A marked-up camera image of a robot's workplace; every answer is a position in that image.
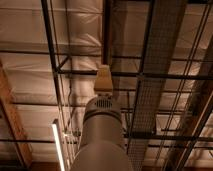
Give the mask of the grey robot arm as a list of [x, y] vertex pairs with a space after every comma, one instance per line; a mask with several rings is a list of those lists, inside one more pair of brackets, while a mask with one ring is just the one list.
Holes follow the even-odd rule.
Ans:
[[112, 97], [99, 96], [87, 103], [70, 171], [133, 171], [125, 152], [120, 107]]

